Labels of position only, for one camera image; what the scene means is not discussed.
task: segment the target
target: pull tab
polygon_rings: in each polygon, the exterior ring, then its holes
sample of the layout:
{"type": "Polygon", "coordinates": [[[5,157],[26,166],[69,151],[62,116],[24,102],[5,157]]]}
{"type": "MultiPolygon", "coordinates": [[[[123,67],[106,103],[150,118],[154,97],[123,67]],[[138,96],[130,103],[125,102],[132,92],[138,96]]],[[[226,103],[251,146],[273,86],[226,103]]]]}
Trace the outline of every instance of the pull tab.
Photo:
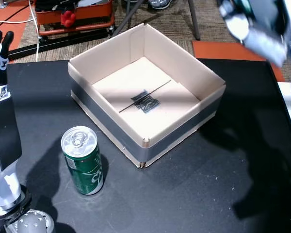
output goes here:
{"type": "Polygon", "coordinates": [[[75,147],[82,147],[83,144],[86,142],[87,137],[87,134],[85,134],[84,132],[76,132],[72,136],[72,144],[75,147]]]}

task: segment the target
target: black table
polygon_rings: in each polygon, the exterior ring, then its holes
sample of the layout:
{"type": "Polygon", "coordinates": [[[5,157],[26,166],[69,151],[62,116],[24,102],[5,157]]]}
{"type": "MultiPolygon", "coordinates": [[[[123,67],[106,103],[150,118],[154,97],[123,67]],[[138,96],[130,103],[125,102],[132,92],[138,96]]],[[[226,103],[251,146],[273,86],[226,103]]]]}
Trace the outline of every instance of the black table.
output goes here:
{"type": "Polygon", "coordinates": [[[202,60],[227,83],[214,119],[137,169],[70,97],[67,61],[8,67],[23,155],[18,177],[58,233],[291,233],[291,123],[264,62],[202,60]],[[78,125],[98,135],[105,184],[74,189],[61,151],[78,125]]]}

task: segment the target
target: green can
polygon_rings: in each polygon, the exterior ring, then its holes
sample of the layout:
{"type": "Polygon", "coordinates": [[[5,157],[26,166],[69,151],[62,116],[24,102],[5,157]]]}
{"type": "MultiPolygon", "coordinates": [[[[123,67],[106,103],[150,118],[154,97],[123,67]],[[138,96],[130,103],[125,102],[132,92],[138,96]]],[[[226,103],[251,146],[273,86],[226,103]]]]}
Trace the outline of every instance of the green can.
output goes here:
{"type": "Polygon", "coordinates": [[[85,195],[98,192],[103,174],[95,132],[85,126],[73,127],[64,133],[61,145],[77,190],[85,195]]]}

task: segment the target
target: open cardboard box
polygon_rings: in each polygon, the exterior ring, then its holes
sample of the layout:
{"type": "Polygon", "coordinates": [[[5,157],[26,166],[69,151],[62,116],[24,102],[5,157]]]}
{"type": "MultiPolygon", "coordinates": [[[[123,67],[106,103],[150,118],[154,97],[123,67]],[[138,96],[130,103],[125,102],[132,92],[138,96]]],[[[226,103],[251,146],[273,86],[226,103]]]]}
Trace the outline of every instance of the open cardboard box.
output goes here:
{"type": "Polygon", "coordinates": [[[211,119],[226,87],[148,24],[72,58],[68,70],[73,99],[137,167],[211,119]]]}

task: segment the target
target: robotic arm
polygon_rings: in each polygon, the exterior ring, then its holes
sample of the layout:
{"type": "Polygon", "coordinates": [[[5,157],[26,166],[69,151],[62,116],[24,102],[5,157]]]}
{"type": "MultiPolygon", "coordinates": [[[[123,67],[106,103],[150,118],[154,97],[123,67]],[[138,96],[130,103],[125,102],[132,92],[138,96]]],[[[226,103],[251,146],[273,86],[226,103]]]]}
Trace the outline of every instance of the robotic arm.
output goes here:
{"type": "Polygon", "coordinates": [[[291,57],[291,0],[223,0],[219,10],[248,49],[278,67],[291,57]]]}
{"type": "Polygon", "coordinates": [[[13,37],[8,32],[1,42],[0,31],[0,233],[55,233],[48,214],[29,208],[31,196],[16,175],[22,150],[6,72],[13,37]]]}

